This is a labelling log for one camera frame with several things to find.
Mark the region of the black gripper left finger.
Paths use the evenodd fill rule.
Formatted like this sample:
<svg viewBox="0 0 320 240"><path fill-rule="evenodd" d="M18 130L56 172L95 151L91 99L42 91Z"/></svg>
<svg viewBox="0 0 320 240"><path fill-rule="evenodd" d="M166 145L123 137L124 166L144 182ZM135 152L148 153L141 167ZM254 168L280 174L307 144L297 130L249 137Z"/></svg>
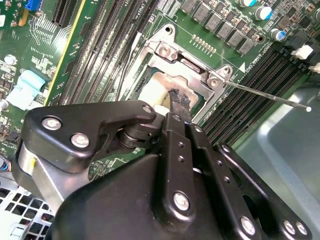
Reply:
<svg viewBox="0 0 320 240"><path fill-rule="evenodd" d="M16 162L55 220L76 190L140 157L161 158L154 213L163 224L190 224L196 216L190 100L169 91L169 112L141 100L40 107L25 117Z"/></svg>

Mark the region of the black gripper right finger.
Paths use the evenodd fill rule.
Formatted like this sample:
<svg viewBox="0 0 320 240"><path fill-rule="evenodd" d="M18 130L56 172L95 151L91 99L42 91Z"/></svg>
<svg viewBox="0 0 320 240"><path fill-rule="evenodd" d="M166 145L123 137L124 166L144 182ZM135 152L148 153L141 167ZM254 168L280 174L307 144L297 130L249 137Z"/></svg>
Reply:
<svg viewBox="0 0 320 240"><path fill-rule="evenodd" d="M226 240L311 240L304 221L227 144L211 145L197 124L187 137Z"/></svg>

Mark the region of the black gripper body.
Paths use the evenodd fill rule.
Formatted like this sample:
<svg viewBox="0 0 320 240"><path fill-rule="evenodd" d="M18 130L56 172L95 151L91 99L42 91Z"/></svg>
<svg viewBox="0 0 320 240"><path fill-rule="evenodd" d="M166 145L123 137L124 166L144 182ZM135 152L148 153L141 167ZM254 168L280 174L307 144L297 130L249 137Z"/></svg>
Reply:
<svg viewBox="0 0 320 240"><path fill-rule="evenodd" d="M59 207L53 240L237 240L239 235L214 211L204 177L193 172L195 218L178 231L154 211L161 158L139 157L73 192Z"/></svg>

